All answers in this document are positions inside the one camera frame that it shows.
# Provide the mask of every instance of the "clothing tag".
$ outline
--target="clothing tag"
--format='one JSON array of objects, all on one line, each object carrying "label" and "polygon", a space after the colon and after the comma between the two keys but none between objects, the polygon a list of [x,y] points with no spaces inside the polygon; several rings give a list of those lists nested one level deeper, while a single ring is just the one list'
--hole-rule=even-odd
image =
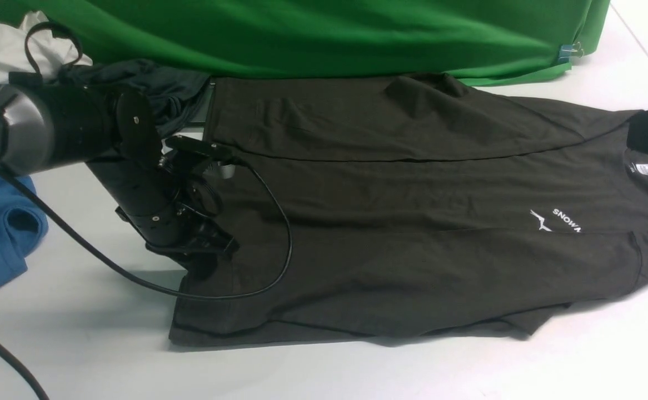
[{"label": "clothing tag", "polygon": [[648,164],[635,164],[636,170],[643,175],[648,175]]}]

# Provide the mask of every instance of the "white logo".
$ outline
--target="white logo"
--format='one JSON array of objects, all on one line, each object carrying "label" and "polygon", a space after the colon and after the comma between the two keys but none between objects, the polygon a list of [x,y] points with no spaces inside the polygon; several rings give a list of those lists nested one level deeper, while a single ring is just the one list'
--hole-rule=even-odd
[{"label": "white logo", "polygon": [[560,212],[557,209],[554,209],[554,215],[561,218],[565,223],[568,223],[568,225],[571,226],[571,228],[573,228],[574,231],[581,232],[581,227],[578,225],[578,223],[573,222],[573,220],[571,220],[571,218],[565,213]]},{"label": "white logo", "polygon": [[552,230],[550,230],[549,228],[547,228],[547,227],[544,225],[545,218],[544,218],[543,216],[541,216],[541,215],[535,213],[534,210],[529,210],[529,212],[531,213],[531,215],[537,217],[537,219],[539,220],[539,230],[540,230],[540,231],[552,232]]}]

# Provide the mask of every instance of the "green cloth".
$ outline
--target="green cloth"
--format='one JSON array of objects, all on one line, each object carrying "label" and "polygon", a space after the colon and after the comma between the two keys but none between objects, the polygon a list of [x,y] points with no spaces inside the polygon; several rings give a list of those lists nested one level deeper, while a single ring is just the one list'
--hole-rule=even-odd
[{"label": "green cloth", "polygon": [[75,30],[97,61],[152,58],[249,78],[447,71],[546,81],[561,45],[596,50],[610,0],[0,0]]}]

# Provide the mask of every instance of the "robotic arm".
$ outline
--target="robotic arm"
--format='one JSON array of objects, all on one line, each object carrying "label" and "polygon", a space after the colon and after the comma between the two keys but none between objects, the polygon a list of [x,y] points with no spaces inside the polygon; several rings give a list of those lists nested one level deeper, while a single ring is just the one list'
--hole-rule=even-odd
[{"label": "robotic arm", "polygon": [[148,250],[207,278],[215,256],[231,256],[238,243],[202,208],[203,192],[222,207],[204,175],[238,160],[225,147],[188,137],[166,143],[173,150],[162,154],[148,101],[127,86],[0,84],[2,172],[86,162]]}]

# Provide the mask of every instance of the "black cloth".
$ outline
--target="black cloth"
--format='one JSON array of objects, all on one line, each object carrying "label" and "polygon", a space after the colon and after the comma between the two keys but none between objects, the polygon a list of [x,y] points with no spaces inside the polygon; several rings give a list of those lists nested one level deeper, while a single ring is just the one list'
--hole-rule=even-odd
[{"label": "black cloth", "polygon": [[[444,75],[218,78],[213,102],[208,137],[268,182],[293,258],[260,296],[179,299],[175,344],[532,334],[569,304],[648,284],[648,156],[626,147],[638,111],[496,96]],[[286,250],[281,218],[247,170],[212,183],[242,248],[181,290],[262,288]]]},{"label": "black cloth", "polygon": [[209,77],[200,71],[136,59],[106,65],[64,66],[57,81],[78,86],[123,83],[139,89],[151,104],[158,134],[167,137],[183,129],[198,112]]}]

